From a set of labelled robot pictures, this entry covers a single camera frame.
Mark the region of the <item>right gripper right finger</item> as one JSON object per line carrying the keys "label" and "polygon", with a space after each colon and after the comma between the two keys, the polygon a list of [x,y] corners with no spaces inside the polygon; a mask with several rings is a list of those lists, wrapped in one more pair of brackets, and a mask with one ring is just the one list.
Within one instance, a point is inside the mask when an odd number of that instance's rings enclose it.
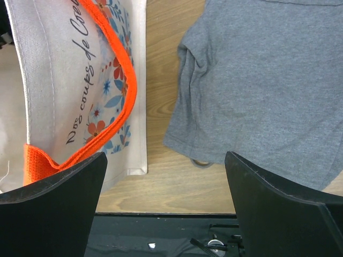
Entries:
{"label": "right gripper right finger", "polygon": [[342,256],[342,197],[225,157],[247,256]]}

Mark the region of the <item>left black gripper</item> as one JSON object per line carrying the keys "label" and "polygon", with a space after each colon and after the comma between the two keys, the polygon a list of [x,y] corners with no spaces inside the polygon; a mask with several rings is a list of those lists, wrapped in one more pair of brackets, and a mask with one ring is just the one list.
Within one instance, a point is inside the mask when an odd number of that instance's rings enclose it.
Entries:
{"label": "left black gripper", "polygon": [[1,48],[6,44],[13,45],[12,30],[5,1],[0,3]]}

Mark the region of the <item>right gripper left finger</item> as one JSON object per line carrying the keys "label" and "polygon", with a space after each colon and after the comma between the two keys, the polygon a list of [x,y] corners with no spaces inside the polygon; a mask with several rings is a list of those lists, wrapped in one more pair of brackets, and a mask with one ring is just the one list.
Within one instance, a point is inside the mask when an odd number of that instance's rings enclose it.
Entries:
{"label": "right gripper left finger", "polygon": [[84,256],[107,158],[1,194],[1,256]]}

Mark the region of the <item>beige canvas tote bag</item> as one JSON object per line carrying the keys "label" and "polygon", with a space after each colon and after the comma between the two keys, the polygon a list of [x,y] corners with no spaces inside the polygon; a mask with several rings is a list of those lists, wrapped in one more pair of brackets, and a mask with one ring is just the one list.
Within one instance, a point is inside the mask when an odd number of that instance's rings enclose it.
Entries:
{"label": "beige canvas tote bag", "polygon": [[[101,144],[108,164],[103,190],[147,173],[146,1],[95,1],[116,34],[111,48],[82,1],[1,1],[10,26],[1,33],[1,192],[30,178],[25,146],[57,164],[68,160],[133,110]],[[134,96],[119,54],[137,78]]]}

